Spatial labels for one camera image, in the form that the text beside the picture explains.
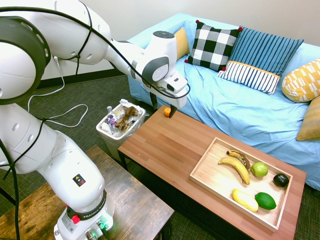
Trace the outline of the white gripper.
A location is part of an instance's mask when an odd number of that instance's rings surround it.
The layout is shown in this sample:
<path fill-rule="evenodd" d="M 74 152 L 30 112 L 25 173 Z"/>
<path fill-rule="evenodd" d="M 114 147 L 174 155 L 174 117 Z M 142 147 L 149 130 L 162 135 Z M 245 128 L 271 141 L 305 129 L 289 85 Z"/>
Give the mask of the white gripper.
<path fill-rule="evenodd" d="M 170 106 L 169 118 L 172 118 L 177 108 L 182 108 L 187 103 L 188 91 L 186 86 L 188 81 L 181 74 L 165 76 L 159 81 L 142 79 L 142 84 L 149 91 L 153 109 L 158 108 L 157 97 L 162 98 Z"/>

